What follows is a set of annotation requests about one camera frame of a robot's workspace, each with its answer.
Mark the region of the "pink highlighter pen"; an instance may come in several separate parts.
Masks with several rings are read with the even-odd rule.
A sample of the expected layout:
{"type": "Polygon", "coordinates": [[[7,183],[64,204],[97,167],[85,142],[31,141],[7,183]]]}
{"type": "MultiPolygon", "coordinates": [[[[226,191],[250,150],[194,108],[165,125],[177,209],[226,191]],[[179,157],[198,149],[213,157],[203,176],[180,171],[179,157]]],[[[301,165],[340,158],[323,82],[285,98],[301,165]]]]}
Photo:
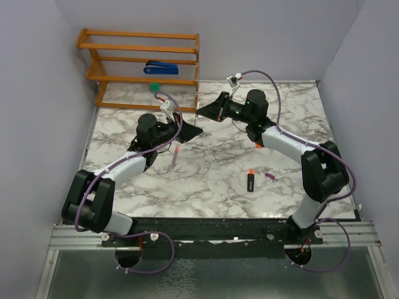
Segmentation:
{"type": "Polygon", "coordinates": [[[176,166],[176,162],[177,162],[177,157],[178,157],[178,153],[179,153],[180,147],[176,146],[174,153],[173,153],[173,158],[171,160],[171,168],[173,169],[176,166]]]}

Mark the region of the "purple pen cap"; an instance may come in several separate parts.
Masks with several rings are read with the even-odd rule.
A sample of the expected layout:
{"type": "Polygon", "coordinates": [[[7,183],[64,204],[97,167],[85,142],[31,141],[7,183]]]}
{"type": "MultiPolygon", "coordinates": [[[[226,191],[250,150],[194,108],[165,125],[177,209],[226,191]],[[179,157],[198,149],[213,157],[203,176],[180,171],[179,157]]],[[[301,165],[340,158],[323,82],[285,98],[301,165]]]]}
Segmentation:
{"type": "Polygon", "coordinates": [[[265,173],[265,176],[270,178],[271,180],[275,180],[275,178],[276,178],[273,174],[270,174],[270,173],[265,173]]]}

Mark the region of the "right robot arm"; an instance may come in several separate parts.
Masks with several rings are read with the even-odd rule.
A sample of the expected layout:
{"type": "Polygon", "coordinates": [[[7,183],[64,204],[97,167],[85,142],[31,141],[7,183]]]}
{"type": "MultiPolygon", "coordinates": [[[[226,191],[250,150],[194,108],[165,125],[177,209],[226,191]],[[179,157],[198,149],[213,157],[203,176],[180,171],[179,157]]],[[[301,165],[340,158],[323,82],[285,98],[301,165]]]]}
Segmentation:
{"type": "Polygon", "coordinates": [[[335,143],[317,144],[296,135],[289,137],[267,116],[268,107],[266,94],[258,89],[250,90],[243,104],[233,101],[228,92],[221,92],[214,102],[197,109],[196,114],[217,122],[227,118],[243,122],[252,142],[301,165],[305,196],[290,216],[291,224],[286,229],[287,238],[299,244],[308,238],[308,228],[315,224],[327,200],[349,183],[349,175],[339,160],[335,143]]]}

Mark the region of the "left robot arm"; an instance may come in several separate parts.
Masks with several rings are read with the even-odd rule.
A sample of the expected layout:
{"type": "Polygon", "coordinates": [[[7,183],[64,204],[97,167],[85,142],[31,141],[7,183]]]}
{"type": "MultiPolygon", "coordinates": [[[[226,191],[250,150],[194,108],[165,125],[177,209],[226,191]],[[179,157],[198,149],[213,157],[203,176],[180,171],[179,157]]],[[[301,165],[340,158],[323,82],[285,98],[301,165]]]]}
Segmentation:
{"type": "Polygon", "coordinates": [[[203,129],[185,122],[178,113],[167,123],[146,113],[139,117],[136,132],[119,160],[94,172],[81,169],[75,174],[61,212],[66,224],[74,224],[79,231],[114,233],[121,244],[134,244],[138,231],[132,227],[133,219],[113,210],[115,190],[151,167],[162,146],[174,140],[186,143],[203,129]]]}

